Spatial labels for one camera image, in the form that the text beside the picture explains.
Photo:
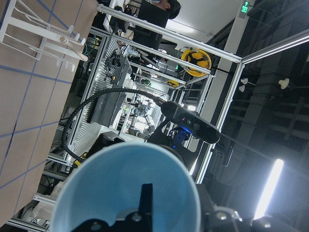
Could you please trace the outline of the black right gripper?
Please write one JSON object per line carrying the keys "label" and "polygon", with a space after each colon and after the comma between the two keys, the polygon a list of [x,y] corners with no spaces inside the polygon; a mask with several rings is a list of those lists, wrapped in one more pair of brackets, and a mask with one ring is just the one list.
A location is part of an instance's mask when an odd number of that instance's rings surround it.
{"label": "black right gripper", "polygon": [[[150,135],[147,142],[161,146],[171,153],[173,153],[192,174],[197,164],[198,152],[192,152],[183,146],[184,141],[187,141],[191,134],[184,128],[178,126],[173,128],[167,135],[162,132],[162,128],[168,123],[164,121],[161,123],[155,131]],[[144,139],[139,139],[134,135],[129,134],[117,134],[114,131],[105,131],[101,133],[94,144],[88,151],[88,156],[94,155],[96,152],[107,148],[111,145],[125,142],[138,142],[144,143]]]}

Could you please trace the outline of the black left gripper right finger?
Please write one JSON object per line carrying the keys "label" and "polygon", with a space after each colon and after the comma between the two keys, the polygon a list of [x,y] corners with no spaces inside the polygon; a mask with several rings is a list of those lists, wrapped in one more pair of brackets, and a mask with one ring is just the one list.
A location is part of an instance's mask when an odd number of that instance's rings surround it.
{"label": "black left gripper right finger", "polygon": [[217,206],[207,192],[205,185],[196,184],[201,206],[199,232],[239,232],[241,218],[234,209]]}

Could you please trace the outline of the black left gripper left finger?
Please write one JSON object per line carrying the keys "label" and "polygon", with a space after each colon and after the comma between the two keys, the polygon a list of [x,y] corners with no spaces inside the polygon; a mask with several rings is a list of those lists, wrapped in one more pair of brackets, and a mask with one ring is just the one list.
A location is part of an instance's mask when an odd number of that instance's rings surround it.
{"label": "black left gripper left finger", "polygon": [[153,231],[153,185],[142,184],[139,203],[143,232]]}

